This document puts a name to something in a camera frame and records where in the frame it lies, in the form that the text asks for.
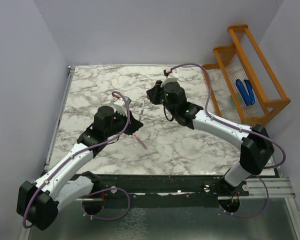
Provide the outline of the white multicolour pen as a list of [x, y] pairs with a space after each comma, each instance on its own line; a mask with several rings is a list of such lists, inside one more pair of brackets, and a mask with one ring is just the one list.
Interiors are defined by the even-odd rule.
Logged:
[[139, 122], [141, 122], [141, 120], [142, 120], [144, 109], [145, 109], [145, 101], [143, 101], [142, 106], [141, 106], [141, 110], [140, 110], [139, 118], [138, 118]]

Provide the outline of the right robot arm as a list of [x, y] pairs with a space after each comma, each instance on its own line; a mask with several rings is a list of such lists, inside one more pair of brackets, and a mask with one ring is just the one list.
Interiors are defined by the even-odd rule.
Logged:
[[259, 175], [274, 153], [264, 126], [250, 127], [213, 115], [189, 102], [185, 90], [176, 81], [163, 83], [158, 80], [146, 94], [152, 104], [162, 105], [181, 126], [207, 132], [240, 150], [239, 162], [226, 172], [219, 184], [220, 191], [226, 196], [236, 192], [249, 176]]

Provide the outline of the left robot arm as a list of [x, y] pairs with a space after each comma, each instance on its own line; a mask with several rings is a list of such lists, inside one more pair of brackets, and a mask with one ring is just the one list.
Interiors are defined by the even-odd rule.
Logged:
[[23, 217], [25, 229], [33, 226], [47, 229], [59, 211], [75, 198], [87, 195], [96, 197], [101, 186], [93, 178], [81, 176], [68, 183], [75, 173], [95, 158], [112, 141], [122, 134], [133, 135], [143, 123], [129, 110], [101, 106], [93, 122], [80, 134], [69, 153], [51, 170], [34, 182], [25, 181], [18, 190], [16, 212]]

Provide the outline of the pink marker pen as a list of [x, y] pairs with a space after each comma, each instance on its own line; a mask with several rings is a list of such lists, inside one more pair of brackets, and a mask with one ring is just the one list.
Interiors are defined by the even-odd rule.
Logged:
[[147, 150], [148, 149], [148, 147], [146, 146], [146, 144], [135, 134], [134, 135], [134, 137], [135, 137], [135, 139], [141, 144], [141, 146], [145, 149], [145, 150]]

